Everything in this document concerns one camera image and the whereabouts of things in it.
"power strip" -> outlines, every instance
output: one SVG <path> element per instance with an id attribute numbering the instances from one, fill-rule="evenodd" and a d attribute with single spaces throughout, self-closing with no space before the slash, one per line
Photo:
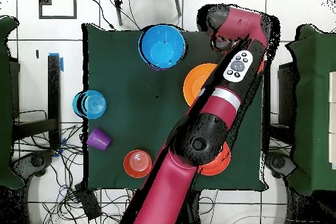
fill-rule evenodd
<path id="1" fill-rule="evenodd" d="M 85 215 L 89 220 L 102 215 L 102 209 L 93 190 L 84 189 L 81 183 L 75 185 L 75 197 L 82 204 Z"/>

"red robot arm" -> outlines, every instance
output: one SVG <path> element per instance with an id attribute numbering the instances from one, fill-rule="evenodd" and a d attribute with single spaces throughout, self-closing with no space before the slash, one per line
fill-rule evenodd
<path id="1" fill-rule="evenodd" d="M 198 166 L 222 150 L 239 107 L 262 71 L 273 17 L 235 7 L 207 5 L 199 10 L 199 29 L 226 54 L 170 132 L 120 224 L 175 224 Z M 224 39 L 239 42 L 217 46 Z"/>

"dark green tablecloth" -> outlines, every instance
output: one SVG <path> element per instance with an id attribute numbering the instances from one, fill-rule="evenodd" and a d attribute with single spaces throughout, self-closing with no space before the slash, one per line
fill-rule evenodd
<path id="1" fill-rule="evenodd" d="M 105 151 L 89 149 L 89 188 L 141 188 L 145 178 L 129 177 L 123 169 L 125 155 L 145 150 L 154 160 L 169 131 L 188 109 L 182 86 L 188 72 L 207 62 L 217 63 L 201 32 L 183 32 L 188 43 L 185 59 L 158 72 L 138 53 L 142 32 L 107 32 L 87 24 L 89 89 L 105 96 L 107 108 L 89 120 L 89 133 L 99 127 L 112 139 Z M 241 124 L 229 166 L 215 176 L 200 176 L 195 189 L 264 190 L 259 180 L 261 141 L 261 89 Z"/>
<path id="2" fill-rule="evenodd" d="M 296 147 L 298 168 L 288 177 L 299 193 L 336 190 L 336 170 L 329 163 L 329 73 L 336 71 L 336 34 L 304 25 L 296 41 L 288 45 L 297 62 Z"/>

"orange plate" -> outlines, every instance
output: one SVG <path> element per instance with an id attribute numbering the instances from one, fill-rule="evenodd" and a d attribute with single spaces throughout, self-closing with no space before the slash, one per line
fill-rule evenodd
<path id="1" fill-rule="evenodd" d="M 216 66 L 216 64 L 200 64 L 188 73 L 183 83 L 183 95 L 189 106 L 192 105 L 200 93 L 205 80 Z"/>
<path id="2" fill-rule="evenodd" d="M 123 168 L 133 178 L 146 176 L 152 167 L 150 156 L 143 150 L 132 150 L 123 160 Z"/>
<path id="3" fill-rule="evenodd" d="M 230 149 L 226 144 L 226 142 L 224 142 L 223 150 L 218 154 L 218 156 L 216 156 L 216 158 L 212 162 L 200 166 L 198 168 L 198 173 L 201 172 L 201 174 L 205 176 L 213 176 L 219 174 L 223 172 L 226 167 L 228 167 L 230 159 L 231 159 Z"/>

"purple cup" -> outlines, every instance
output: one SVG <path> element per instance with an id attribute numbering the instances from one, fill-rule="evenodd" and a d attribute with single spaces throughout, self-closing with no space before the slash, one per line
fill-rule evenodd
<path id="1" fill-rule="evenodd" d="M 110 143 L 111 138 L 98 128 L 95 128 L 87 138 L 87 144 L 99 150 L 105 150 Z"/>

